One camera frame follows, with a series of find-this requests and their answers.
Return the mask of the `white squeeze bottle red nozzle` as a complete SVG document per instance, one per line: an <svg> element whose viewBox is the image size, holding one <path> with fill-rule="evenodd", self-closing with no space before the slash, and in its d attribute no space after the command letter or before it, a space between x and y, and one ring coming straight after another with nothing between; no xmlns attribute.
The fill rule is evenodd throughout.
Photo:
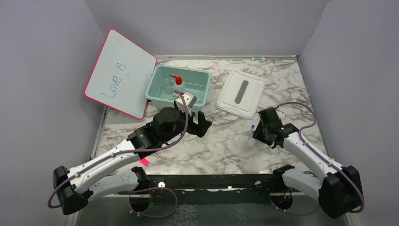
<svg viewBox="0 0 399 226"><path fill-rule="evenodd" d="M175 94L175 91L184 93L186 91L186 88L185 88L185 83L184 83L182 77L175 76L175 75L169 75L169 76L175 80L173 87L172 87L173 88L172 94Z"/></svg>

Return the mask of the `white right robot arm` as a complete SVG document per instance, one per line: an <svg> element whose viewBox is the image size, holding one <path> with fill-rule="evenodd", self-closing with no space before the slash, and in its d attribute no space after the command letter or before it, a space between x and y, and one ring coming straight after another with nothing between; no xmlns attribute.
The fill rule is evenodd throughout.
<svg viewBox="0 0 399 226"><path fill-rule="evenodd" d="M261 110L260 121L253 138L277 146L294 154L313 173L312 176L287 165L274 170L272 187L279 192L296 189L313 198L331 218L348 212L359 213L365 207L359 171L353 166L343 166L322 153L303 135L303 129L293 124L283 124L275 107Z"/></svg>

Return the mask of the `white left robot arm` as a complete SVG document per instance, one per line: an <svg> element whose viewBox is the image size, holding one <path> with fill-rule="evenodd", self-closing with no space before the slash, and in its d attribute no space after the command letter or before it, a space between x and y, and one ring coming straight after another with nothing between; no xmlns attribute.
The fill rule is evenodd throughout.
<svg viewBox="0 0 399 226"><path fill-rule="evenodd" d="M134 190L143 193L148 187L142 168L122 176L110 174L157 151L176 145L188 133L203 137L211 121L203 112L198 121L177 107L164 107L153 120L134 130L121 143L106 153L76 167L59 166L53 171L54 191L48 200L51 209L61 208L64 215L73 214L97 198L112 193Z"/></svg>

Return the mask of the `small clear glass jar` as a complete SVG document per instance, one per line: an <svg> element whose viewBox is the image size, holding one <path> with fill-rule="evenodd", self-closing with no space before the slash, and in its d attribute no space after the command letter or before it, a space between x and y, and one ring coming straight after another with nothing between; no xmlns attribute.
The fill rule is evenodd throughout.
<svg viewBox="0 0 399 226"><path fill-rule="evenodd" d="M168 94L168 95L173 94L173 92L174 92L173 82L168 78L164 79L163 80L163 89L166 94Z"/></svg>

